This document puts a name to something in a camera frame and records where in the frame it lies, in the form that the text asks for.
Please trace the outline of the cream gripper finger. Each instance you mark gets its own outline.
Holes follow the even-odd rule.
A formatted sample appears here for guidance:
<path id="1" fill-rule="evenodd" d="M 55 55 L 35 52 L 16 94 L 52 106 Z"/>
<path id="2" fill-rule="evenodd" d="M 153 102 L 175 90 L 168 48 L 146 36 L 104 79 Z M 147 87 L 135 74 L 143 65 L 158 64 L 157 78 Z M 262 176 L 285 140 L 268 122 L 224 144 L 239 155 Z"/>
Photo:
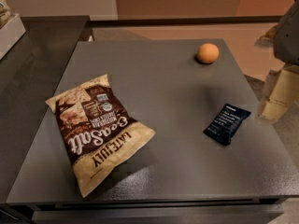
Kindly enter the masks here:
<path id="1" fill-rule="evenodd" d="M 263 86 L 260 116 L 277 120 L 299 98 L 299 66 L 287 65 L 278 72 L 271 70 Z"/>

